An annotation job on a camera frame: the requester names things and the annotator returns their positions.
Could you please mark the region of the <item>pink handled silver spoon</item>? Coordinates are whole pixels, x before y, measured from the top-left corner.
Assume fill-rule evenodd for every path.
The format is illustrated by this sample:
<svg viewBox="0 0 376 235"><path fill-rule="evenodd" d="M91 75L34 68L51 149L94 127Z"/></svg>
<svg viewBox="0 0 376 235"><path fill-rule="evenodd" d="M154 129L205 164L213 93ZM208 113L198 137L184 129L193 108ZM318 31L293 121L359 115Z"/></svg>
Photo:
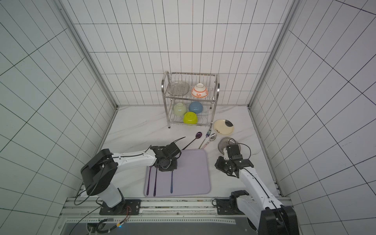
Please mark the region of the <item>pink handled silver spoon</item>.
<svg viewBox="0 0 376 235"><path fill-rule="evenodd" d="M216 139L216 133L212 133L209 136L209 140L202 146L202 149L204 149L210 142L214 141Z"/></svg>

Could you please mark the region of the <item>lavender rectangular placemat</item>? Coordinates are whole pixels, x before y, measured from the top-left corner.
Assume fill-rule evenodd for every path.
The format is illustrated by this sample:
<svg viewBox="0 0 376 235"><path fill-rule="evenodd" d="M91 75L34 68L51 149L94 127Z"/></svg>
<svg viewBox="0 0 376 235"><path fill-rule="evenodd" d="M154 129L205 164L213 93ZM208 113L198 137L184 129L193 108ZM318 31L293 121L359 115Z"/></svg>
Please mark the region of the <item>lavender rectangular placemat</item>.
<svg viewBox="0 0 376 235"><path fill-rule="evenodd" d="M152 167L149 195L146 196L149 169L146 172L144 195L154 197L156 168ZM173 193L170 193L171 171L157 174L157 190L155 197L176 197L208 194L211 190L207 153L203 149L183 150L177 161L177 169L173 171Z"/></svg>

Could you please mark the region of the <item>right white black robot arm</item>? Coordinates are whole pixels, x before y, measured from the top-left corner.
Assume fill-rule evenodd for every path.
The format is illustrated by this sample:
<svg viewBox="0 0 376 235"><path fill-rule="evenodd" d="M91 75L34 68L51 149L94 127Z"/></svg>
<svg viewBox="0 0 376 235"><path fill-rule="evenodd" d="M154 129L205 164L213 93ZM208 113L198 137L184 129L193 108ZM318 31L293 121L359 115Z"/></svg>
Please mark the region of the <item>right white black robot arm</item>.
<svg viewBox="0 0 376 235"><path fill-rule="evenodd" d="M215 168L239 179L245 190L231 192L229 199L213 199L219 215L245 215L249 226L258 235L298 235L296 212L278 200L259 178L253 163L244 158L239 143L229 144L224 156L218 157Z"/></svg>

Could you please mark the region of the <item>blue fork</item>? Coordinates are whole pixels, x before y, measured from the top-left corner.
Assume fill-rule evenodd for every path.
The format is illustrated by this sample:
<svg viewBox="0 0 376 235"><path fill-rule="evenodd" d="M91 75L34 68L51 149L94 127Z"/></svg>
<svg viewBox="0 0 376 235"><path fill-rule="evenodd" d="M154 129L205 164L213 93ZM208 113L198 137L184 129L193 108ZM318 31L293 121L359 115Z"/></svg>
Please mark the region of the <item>blue fork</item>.
<svg viewBox="0 0 376 235"><path fill-rule="evenodd" d="M170 181L170 193L173 193L173 171L171 172L171 181Z"/></svg>

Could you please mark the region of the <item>dark purple long spoon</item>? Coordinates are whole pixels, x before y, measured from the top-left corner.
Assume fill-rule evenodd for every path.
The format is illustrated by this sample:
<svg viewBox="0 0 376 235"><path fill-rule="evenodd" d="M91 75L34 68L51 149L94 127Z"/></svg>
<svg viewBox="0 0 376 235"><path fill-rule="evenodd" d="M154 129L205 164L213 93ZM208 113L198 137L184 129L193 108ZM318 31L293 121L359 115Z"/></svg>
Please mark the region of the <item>dark purple long spoon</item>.
<svg viewBox="0 0 376 235"><path fill-rule="evenodd" d="M202 132L197 132L196 135L195 135L195 138L189 143L187 144L183 150L185 150L187 147L189 147L195 140L198 140L202 137Z"/></svg>

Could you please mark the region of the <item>green handled rainbow fork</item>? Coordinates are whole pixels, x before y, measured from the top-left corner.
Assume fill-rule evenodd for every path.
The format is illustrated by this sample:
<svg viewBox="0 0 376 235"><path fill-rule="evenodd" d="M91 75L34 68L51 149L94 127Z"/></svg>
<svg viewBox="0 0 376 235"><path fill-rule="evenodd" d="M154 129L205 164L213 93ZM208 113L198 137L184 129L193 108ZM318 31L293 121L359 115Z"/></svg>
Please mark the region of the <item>green handled rainbow fork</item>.
<svg viewBox="0 0 376 235"><path fill-rule="evenodd" d="M210 136L211 132L212 132L212 129L210 128L210 129L208 130L208 132L206 133L205 138L204 138L204 140L202 141L201 145L199 146L199 149L203 146L205 140Z"/></svg>

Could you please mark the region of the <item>purple fork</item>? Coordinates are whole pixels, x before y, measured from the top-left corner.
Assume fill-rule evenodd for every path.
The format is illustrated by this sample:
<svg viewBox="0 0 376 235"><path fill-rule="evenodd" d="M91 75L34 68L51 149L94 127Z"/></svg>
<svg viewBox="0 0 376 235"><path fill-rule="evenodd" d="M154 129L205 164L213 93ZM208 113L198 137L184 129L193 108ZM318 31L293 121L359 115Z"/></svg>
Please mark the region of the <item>purple fork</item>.
<svg viewBox="0 0 376 235"><path fill-rule="evenodd" d="M146 196L149 195L151 170L152 170L152 167L150 166L150 168L149 168L149 175L148 175L148 182L147 182L147 188L146 188Z"/></svg>

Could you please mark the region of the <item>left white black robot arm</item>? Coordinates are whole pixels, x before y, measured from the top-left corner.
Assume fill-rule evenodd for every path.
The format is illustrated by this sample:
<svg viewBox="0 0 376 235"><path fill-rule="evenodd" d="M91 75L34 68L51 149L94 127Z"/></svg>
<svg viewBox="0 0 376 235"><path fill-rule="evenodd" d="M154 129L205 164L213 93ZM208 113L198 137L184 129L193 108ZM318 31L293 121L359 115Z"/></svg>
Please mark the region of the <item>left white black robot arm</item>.
<svg viewBox="0 0 376 235"><path fill-rule="evenodd" d="M109 149L99 151L81 170L87 196L97 196L110 211L126 206L116 180L126 171L151 167L160 172L177 169L182 151L172 142L166 146L150 146L146 150L131 153L114 153Z"/></svg>

